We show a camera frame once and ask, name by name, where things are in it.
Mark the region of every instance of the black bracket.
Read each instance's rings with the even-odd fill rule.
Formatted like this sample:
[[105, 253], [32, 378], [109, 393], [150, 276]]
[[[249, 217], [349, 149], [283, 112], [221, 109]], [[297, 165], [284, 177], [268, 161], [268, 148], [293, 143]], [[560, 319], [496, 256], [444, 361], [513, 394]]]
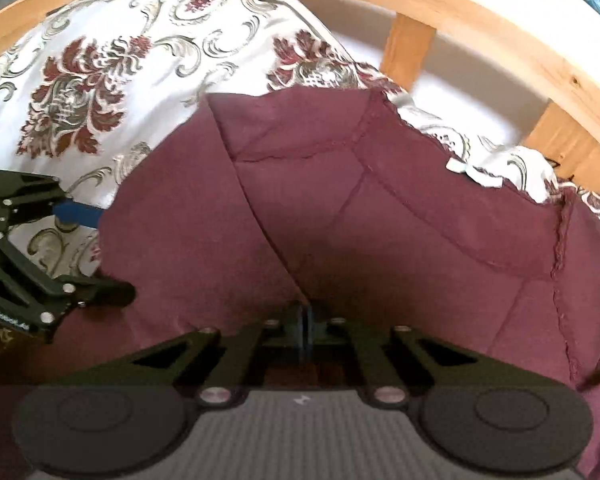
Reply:
[[95, 301], [133, 301], [128, 283], [45, 274], [9, 241], [14, 226], [54, 214], [70, 200], [56, 177], [0, 170], [0, 324], [51, 342], [64, 317]]
[[[563, 384], [408, 326], [383, 334], [353, 320], [324, 317], [311, 305], [293, 305], [234, 336], [202, 328], [41, 386], [20, 405], [14, 434], [27, 459], [45, 472], [100, 479], [157, 463], [181, 446], [199, 422], [208, 429], [205, 424], [215, 416], [243, 410], [252, 424], [267, 413], [263, 404], [249, 402], [252, 395], [258, 402], [270, 399], [276, 424], [282, 424], [288, 410], [294, 431], [302, 431], [315, 419], [300, 416], [298, 406], [312, 400], [316, 386], [294, 387], [297, 395], [288, 397], [283, 409], [274, 397], [288, 388], [254, 373], [281, 360], [296, 372], [307, 364], [353, 364], [357, 375], [336, 389], [358, 392], [366, 404], [357, 403], [365, 420], [376, 416], [399, 426], [399, 419], [408, 417], [415, 431], [409, 442], [421, 440], [437, 456], [482, 472], [480, 478], [565, 471], [577, 462], [592, 430], [586, 403]], [[330, 406], [341, 410], [340, 402]], [[311, 405], [306, 409], [313, 413]], [[364, 433], [365, 424], [350, 424], [358, 432], [355, 440], [375, 437]], [[236, 460], [238, 449], [260, 437], [247, 435], [245, 427], [235, 436], [227, 430]], [[401, 433], [392, 430], [391, 435], [394, 440]], [[154, 450], [154, 458], [147, 449]], [[410, 452], [422, 452], [422, 447]], [[299, 460], [300, 452], [294, 453]]]

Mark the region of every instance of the carbon fiber texture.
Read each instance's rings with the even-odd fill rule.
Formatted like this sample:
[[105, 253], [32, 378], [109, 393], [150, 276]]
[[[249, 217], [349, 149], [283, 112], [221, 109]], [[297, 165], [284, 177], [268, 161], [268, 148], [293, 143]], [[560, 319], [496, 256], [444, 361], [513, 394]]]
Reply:
[[[202, 415], [172, 455], [128, 480], [487, 480], [431, 449], [401, 412], [354, 391], [251, 392]], [[582, 480], [565, 470], [543, 480]], [[36, 472], [29, 480], [55, 480]]]

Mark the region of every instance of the white damask fabric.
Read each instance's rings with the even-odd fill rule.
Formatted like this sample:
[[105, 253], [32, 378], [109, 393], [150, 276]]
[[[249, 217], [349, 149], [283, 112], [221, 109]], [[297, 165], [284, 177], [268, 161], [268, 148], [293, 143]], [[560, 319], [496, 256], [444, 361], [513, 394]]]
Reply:
[[[59, 9], [0, 56], [0, 169], [58, 176], [77, 201], [106, 208], [202, 92], [295, 84], [382, 87], [405, 121], [536, 202], [565, 185], [540, 153], [461, 135], [417, 108], [297, 0], [75, 0]], [[578, 192], [600, 216], [600, 197]], [[89, 228], [46, 218], [10, 239], [49, 275], [98, 266]]]

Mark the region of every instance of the wooden headboard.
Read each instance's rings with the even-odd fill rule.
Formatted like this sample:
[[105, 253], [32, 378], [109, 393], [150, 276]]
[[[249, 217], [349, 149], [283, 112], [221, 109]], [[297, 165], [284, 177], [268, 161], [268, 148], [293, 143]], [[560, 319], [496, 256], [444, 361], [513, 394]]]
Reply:
[[[47, 12], [70, 1], [19, 0], [1, 10], [0, 53]], [[550, 99], [523, 144], [559, 162], [558, 176], [600, 192], [599, 77], [475, 0], [363, 1], [397, 13], [380, 67], [385, 74], [411, 89], [435, 33], [448, 34]]]

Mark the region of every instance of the fabric seam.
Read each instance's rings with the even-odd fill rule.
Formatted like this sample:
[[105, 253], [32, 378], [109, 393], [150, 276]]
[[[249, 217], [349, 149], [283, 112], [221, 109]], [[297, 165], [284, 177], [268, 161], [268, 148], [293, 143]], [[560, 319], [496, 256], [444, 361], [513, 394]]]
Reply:
[[487, 351], [486, 351], [487, 355], [491, 355], [491, 352], [493, 351], [493, 347], [496, 345], [498, 338], [502, 335], [502, 333], [506, 329], [507, 325], [509, 325], [509, 321], [511, 321], [511, 317], [513, 316], [513, 313], [514, 313], [516, 307], [518, 306], [518, 301], [520, 300], [520, 297], [522, 296], [522, 292], [524, 291], [526, 284], [528, 282], [529, 282], [529, 280], [522, 279], [522, 282], [520, 283], [520, 288], [518, 289], [515, 298], [513, 298], [513, 303], [511, 304], [511, 307], [509, 308], [509, 310], [507, 310], [507, 314], [504, 317], [502, 324], [500, 325], [499, 329], [496, 331], [496, 335], [493, 337], [493, 341], [491, 341], [491, 344], [487, 348]]
[[307, 146], [302, 146], [300, 148], [289, 148], [288, 149], [288, 152], [298, 152], [300, 150], [305, 150], [305, 151], [309, 152], [312, 149], [314, 150], [313, 153], [307, 153], [306, 155], [296, 155], [296, 156], [285, 155], [284, 153], [287, 150], [281, 150], [280, 154], [269, 153], [268, 155], [263, 154], [258, 158], [246, 158], [246, 156], [244, 156], [243, 153], [248, 148], [253, 146], [255, 143], [260, 142], [262, 139], [265, 139], [270, 133], [272, 133], [273, 131], [276, 130], [275, 127], [272, 126], [272, 127], [268, 128], [266, 132], [260, 134], [256, 139], [250, 140], [250, 142], [248, 142], [246, 146], [244, 146], [241, 150], [239, 150], [237, 153], [235, 153], [235, 155], [233, 157], [230, 157], [230, 158], [232, 160], [234, 160], [235, 162], [246, 162], [246, 163], [262, 162], [262, 161], [268, 160], [268, 159], [301, 160], [303, 158], [311, 158], [312, 156], [319, 155], [321, 153], [329, 153], [329, 152], [334, 152], [336, 150], [350, 148], [351, 144], [353, 143], [353, 145], [355, 145], [357, 139], [362, 136], [360, 134], [360, 132], [362, 132], [362, 134], [364, 134], [365, 126], [371, 120], [371, 117], [369, 117], [369, 116], [373, 116], [373, 114], [370, 112], [370, 108], [375, 103], [377, 98], [378, 98], [378, 96], [375, 92], [369, 92], [368, 99], [366, 100], [365, 109], [360, 114], [360, 119], [358, 120], [358, 122], [354, 126], [351, 127], [351, 134], [348, 139], [337, 140], [337, 141], [326, 140], [323, 142], [314, 142], [313, 144], [309, 144]]
[[479, 256], [477, 256], [477, 254], [475, 254], [473, 251], [469, 250], [466, 247], [463, 247], [461, 245], [459, 245], [455, 240], [453, 240], [453, 238], [450, 238], [447, 234], [444, 234], [443, 232], [440, 232], [439, 229], [437, 229], [435, 226], [433, 226], [432, 224], [430, 224], [429, 221], [427, 221], [426, 218], [423, 218], [418, 212], [414, 211], [409, 203], [407, 203], [405, 200], [402, 199], [402, 197], [400, 197], [399, 194], [396, 193], [396, 191], [394, 189], [391, 188], [391, 186], [389, 186], [388, 183], [386, 183], [384, 181], [384, 179], [382, 179], [374, 170], [373, 168], [370, 168], [368, 165], [366, 165], [364, 163], [364, 161], [360, 160], [359, 156], [357, 153], [354, 152], [355, 157], [357, 158], [357, 160], [360, 162], [360, 164], [362, 164], [368, 171], [369, 173], [373, 174], [373, 176], [375, 177], [376, 182], [388, 193], [390, 194], [394, 199], [396, 199], [400, 204], [402, 204], [402, 206], [404, 208], [406, 208], [408, 211], [411, 212], [411, 214], [413, 214], [417, 219], [419, 219], [421, 222], [423, 222], [423, 224], [427, 225], [430, 229], [434, 230], [435, 232], [438, 233], [439, 236], [441, 236], [442, 238], [444, 238], [447, 242], [449, 242], [451, 245], [453, 245], [453, 247], [455, 247], [456, 249], [458, 249], [462, 254], [465, 254], [466, 256], [470, 257], [472, 260], [475, 260], [476, 262], [479, 262], [485, 266], [491, 267], [491, 269], [495, 270], [496, 272], [500, 272], [502, 274], [509, 274], [510, 276], [515, 276], [517, 278], [522, 278], [525, 280], [541, 280], [541, 281], [551, 281], [551, 276], [550, 273], [547, 274], [535, 274], [535, 275], [529, 275], [529, 274], [522, 274], [521, 272], [519, 272], [518, 269], [515, 269], [514, 267], [511, 266], [502, 266], [499, 264], [496, 264], [494, 262], [490, 262], [488, 260], [485, 260], [484, 258], [481, 258]]
[[569, 364], [569, 376], [571, 383], [575, 384], [580, 374], [580, 363], [575, 355], [575, 341], [569, 324], [569, 318], [565, 310], [565, 303], [560, 290], [560, 274], [564, 268], [566, 256], [566, 243], [571, 214], [573, 211], [573, 194], [565, 197], [560, 212], [560, 225], [557, 230], [557, 240], [554, 246], [555, 263], [551, 270], [551, 278], [554, 282], [554, 307], [558, 316], [558, 330], [564, 340], [564, 353]]
[[[349, 207], [351, 202], [353, 202], [353, 199], [360, 192], [360, 189], [362, 188], [362, 184], [365, 181], [366, 175], [367, 175], [366, 170], [363, 170], [363, 172], [362, 172], [362, 174], [360, 174], [360, 178], [356, 182], [355, 186], [351, 188], [351, 191], [349, 191], [349, 194], [347, 195], [344, 202], [342, 202], [342, 205], [340, 206], [340, 208], [338, 209], [336, 214], [333, 216], [333, 218], [330, 220], [330, 222], [325, 226], [325, 228], [324, 228], [325, 233], [332, 230], [334, 228], [334, 226], [337, 224], [338, 220], [340, 220], [342, 215], [344, 215], [344, 212], [347, 210], [347, 208]], [[328, 239], [324, 240], [324, 243], [328, 244], [329, 240]], [[307, 263], [307, 261], [309, 259], [311, 259], [312, 257], [313, 257], [313, 255], [311, 253], [303, 254], [302, 257], [300, 258], [298, 266], [296, 267], [296, 272], [300, 272], [302, 270], [302, 268], [304, 267], [304, 265]]]

